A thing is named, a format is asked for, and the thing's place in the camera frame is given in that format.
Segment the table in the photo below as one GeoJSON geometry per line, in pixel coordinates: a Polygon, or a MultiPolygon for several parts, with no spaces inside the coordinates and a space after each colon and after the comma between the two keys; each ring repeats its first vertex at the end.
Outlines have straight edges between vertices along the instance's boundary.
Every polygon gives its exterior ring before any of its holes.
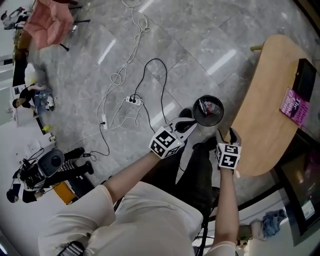
{"type": "Polygon", "coordinates": [[[242,139],[236,168],[241,175],[270,171],[294,137],[298,125],[279,108],[287,87],[293,87],[299,59],[303,58],[311,62],[287,36],[273,35],[263,44],[250,87],[231,125],[242,139]]]}

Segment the blue jeans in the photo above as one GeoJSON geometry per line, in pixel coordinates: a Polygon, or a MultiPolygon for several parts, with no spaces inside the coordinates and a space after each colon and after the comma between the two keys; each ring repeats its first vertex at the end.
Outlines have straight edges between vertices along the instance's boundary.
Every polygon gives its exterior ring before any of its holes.
{"type": "Polygon", "coordinates": [[[44,90],[36,90],[34,93],[34,106],[38,115],[46,110],[47,98],[52,94],[52,90],[47,88],[44,90]]]}

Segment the book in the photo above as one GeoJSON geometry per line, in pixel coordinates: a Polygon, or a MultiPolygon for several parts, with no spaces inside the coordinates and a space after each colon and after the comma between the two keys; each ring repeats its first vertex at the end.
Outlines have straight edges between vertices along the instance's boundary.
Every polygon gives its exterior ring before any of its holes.
{"type": "Polygon", "coordinates": [[[309,107],[309,102],[303,100],[291,88],[287,88],[280,111],[301,127],[304,124],[309,107]]]}

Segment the floor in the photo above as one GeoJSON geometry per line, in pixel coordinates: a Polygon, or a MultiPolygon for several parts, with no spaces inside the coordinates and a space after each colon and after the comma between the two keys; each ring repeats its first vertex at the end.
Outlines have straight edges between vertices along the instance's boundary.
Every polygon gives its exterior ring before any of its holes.
{"type": "MultiPolygon", "coordinates": [[[[45,68],[54,92],[55,110],[42,116],[45,125],[57,137],[64,150],[84,147],[86,151],[107,152],[99,134],[97,107],[111,84],[110,75],[126,63],[136,41],[138,28],[133,24],[131,10],[120,0],[80,0],[81,10],[75,10],[81,23],[70,32],[64,44],[40,51],[31,46],[29,61],[45,68]]],[[[128,5],[136,1],[125,0],[128,5]]],[[[141,33],[135,58],[127,66],[125,82],[112,90],[105,104],[108,123],[123,99],[134,93],[143,76],[144,65],[160,58],[167,66],[167,82],[163,106],[168,120],[191,107],[203,95],[218,97],[224,105],[222,121],[213,127],[198,126],[188,140],[182,157],[185,169],[192,145],[212,135],[217,127],[226,130],[232,123],[246,90],[250,85],[259,52],[250,46],[261,45],[270,35],[285,34],[300,45],[313,60],[320,60],[319,37],[293,0],[143,0],[133,17],[136,22],[145,15],[149,31],[141,33]]],[[[142,96],[154,129],[164,124],[161,116],[161,91],[165,70],[160,62],[147,66],[138,93],[142,96]]],[[[319,139],[320,79],[317,77],[311,100],[311,114],[304,128],[319,139]]],[[[114,118],[116,127],[126,118],[134,117],[137,106],[124,102],[114,118]]],[[[101,120],[102,109],[98,111],[101,120]]],[[[138,113],[137,127],[128,119],[114,130],[104,133],[110,156],[97,155],[93,162],[94,185],[137,160],[148,150],[153,135],[146,111],[138,113]]],[[[215,167],[214,156],[211,156],[215,167]]],[[[219,186],[218,171],[212,184],[219,186]]],[[[270,173],[261,176],[234,177],[238,204],[270,188],[274,181],[270,173]]]]}

